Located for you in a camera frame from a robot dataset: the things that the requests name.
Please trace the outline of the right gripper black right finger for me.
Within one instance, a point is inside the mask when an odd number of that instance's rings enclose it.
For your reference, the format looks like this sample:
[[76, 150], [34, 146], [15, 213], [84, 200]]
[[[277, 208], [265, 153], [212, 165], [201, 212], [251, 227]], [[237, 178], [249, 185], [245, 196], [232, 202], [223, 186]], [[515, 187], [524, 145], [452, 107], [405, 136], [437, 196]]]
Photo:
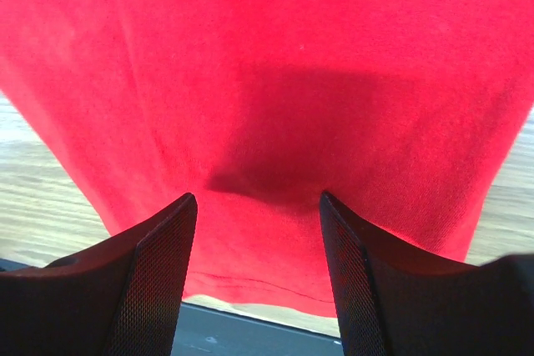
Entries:
[[474, 266], [366, 221], [331, 193], [320, 225], [346, 355], [530, 355], [533, 257]]

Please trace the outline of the bright red t-shirt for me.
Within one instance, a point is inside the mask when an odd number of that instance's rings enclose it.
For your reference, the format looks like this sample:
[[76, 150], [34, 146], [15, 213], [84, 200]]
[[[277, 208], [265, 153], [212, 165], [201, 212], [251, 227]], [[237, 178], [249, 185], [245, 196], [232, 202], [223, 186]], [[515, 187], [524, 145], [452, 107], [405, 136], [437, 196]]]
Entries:
[[186, 295], [332, 317], [324, 191], [466, 257], [533, 0], [1, 0], [1, 88], [111, 234], [195, 195]]

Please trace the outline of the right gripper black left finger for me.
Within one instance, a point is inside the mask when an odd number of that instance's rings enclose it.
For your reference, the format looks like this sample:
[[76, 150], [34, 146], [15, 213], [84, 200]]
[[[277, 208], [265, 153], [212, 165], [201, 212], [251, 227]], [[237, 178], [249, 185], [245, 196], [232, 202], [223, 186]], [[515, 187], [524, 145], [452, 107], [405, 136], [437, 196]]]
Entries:
[[169, 355], [194, 241], [186, 193], [43, 268], [1, 273], [3, 355]]

